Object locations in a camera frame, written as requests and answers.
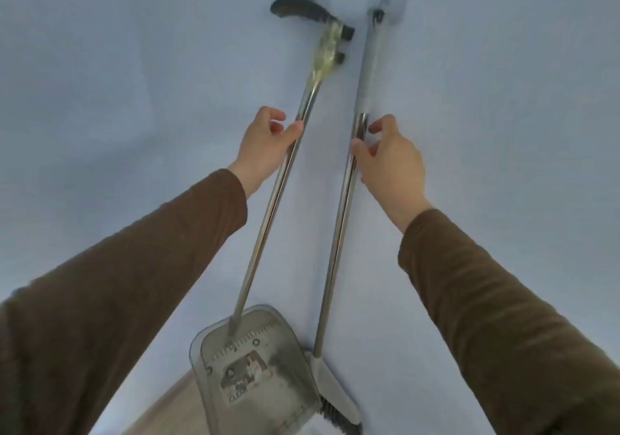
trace sticker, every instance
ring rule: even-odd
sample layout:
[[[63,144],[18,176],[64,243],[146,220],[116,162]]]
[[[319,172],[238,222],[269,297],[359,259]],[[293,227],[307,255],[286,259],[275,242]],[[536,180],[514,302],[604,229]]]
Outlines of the sticker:
[[[252,350],[229,364],[224,370],[220,384],[224,400],[227,405],[235,404],[273,374],[273,370],[267,367],[259,353]]]

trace wooden floor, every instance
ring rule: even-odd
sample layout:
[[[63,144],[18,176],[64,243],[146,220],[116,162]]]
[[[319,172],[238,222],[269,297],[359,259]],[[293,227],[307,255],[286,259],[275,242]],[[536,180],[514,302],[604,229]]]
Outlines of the wooden floor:
[[[190,371],[149,408],[124,435],[208,435],[198,386]]]

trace dustpan handle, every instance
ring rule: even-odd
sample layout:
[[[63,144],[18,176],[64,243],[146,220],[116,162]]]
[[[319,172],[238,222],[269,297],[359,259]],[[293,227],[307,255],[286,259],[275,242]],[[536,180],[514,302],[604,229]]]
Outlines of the dustpan handle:
[[[355,119],[353,121],[353,129],[351,137],[364,139],[366,134],[368,115],[371,109],[371,102],[374,94],[375,74],[379,65],[381,55],[380,49],[385,39],[387,22],[385,12],[380,9],[373,9],[370,12],[370,22],[368,24],[368,35],[366,39],[366,47],[364,49],[364,57],[361,64],[360,81],[357,87],[357,96],[355,99]],[[319,316],[319,326],[314,339],[313,355],[315,358],[321,358],[323,355],[323,342],[325,340],[325,331],[327,329],[327,320],[329,318],[329,309],[334,296],[334,286],[336,284],[336,275],[338,273],[338,265],[340,264],[340,253],[342,251],[342,243],[345,238],[346,221],[351,206],[351,198],[353,197],[353,189],[355,188],[355,178],[357,177],[357,163],[351,148],[349,148],[346,157],[345,178],[340,191],[340,203],[338,204],[338,214],[336,217],[336,228],[334,230],[334,239],[332,240],[332,250],[329,256],[329,266],[327,268],[327,279],[325,280],[325,290],[323,291],[323,302],[321,303],[321,315]]]
[[[297,112],[297,117],[295,118],[296,120],[302,120],[304,122],[304,128],[306,128],[308,118],[310,118],[310,112],[312,111],[316,96],[319,93],[320,86],[321,82],[315,80],[314,75],[311,74],[306,83],[306,89],[304,90],[304,95],[301,98],[301,104],[299,105],[299,111]],[[243,308],[245,307],[245,301],[247,300],[247,296],[250,293],[252,281],[254,280],[256,269],[259,266],[260,256],[263,253],[265,243],[267,242],[267,236],[269,235],[271,226],[274,223],[275,213],[278,209],[278,205],[280,204],[280,198],[282,198],[284,186],[286,185],[286,181],[288,180],[288,176],[291,172],[291,166],[293,165],[293,161],[295,161],[295,156],[297,156],[300,142],[301,137],[299,137],[299,139],[290,146],[290,148],[286,152],[286,156],[284,157],[284,162],[280,166],[278,176],[275,179],[274,190],[272,191],[272,195],[269,198],[267,212],[265,212],[263,223],[260,226],[259,237],[256,239],[254,251],[252,251],[250,263],[247,266],[247,272],[245,272],[243,285],[241,286],[241,291],[239,292],[239,297],[237,298],[237,304],[235,305],[234,312],[232,313],[229,321],[229,336],[233,336],[237,331],[237,327],[239,326],[239,319],[241,318],[241,313],[243,312]]]

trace wall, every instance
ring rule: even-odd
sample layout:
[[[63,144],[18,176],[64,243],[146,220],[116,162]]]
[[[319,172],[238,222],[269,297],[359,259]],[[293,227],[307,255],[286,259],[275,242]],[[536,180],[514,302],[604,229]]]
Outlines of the wall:
[[[271,0],[0,0],[0,292],[233,158],[262,104],[292,116],[316,28]],[[408,0],[376,114],[395,113],[430,199],[620,361],[617,0]],[[324,85],[249,303],[314,337],[363,47]],[[271,185],[159,333],[94,433],[118,433],[232,310]],[[326,354],[369,432],[491,433],[398,269],[399,235],[355,194]]]

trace dustpan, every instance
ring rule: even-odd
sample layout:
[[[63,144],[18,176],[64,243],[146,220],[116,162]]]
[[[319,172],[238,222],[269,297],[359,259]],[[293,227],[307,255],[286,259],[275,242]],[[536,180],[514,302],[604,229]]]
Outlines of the dustpan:
[[[322,80],[344,59],[338,43],[351,40],[353,29],[311,0],[276,0],[271,11],[323,23],[296,118],[306,126]],[[292,435],[321,408],[303,350],[282,315],[265,305],[244,310],[300,140],[278,172],[234,313],[204,329],[190,346],[211,435]]]

